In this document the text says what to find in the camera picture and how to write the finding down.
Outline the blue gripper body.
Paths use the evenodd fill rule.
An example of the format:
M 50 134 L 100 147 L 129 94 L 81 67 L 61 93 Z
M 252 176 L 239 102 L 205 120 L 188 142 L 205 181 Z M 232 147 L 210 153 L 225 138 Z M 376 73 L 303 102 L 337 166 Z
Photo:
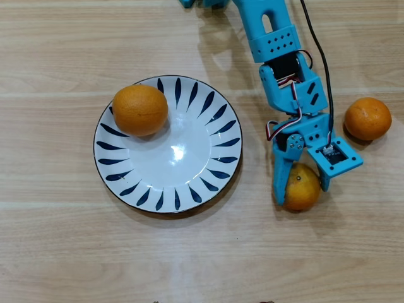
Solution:
M 319 113 L 316 115 L 303 115 L 298 121 L 297 117 L 292 117 L 287 121 L 280 122 L 273 127 L 271 139 L 280 139 L 282 134 L 299 133 L 303 137 L 319 128 L 324 132 L 324 136 L 327 141 L 330 140 L 330 128 L 329 128 L 330 115 L 327 113 Z

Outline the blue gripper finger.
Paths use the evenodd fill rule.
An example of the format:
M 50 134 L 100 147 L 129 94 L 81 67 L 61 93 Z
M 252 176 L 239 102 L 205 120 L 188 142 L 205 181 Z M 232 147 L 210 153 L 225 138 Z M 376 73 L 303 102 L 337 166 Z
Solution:
M 277 205 L 283 206 L 285 202 L 286 186 L 292 165 L 299 161 L 304 147 L 304 138 L 299 133 L 280 133 L 275 138 L 272 147 L 275 156 L 273 190 Z
M 307 152 L 318 168 L 321 189 L 327 192 L 331 180 L 331 164 L 324 155 L 324 148 L 327 143 L 324 132 L 316 128 L 312 133 L 305 135 L 304 139 L 306 140 Z

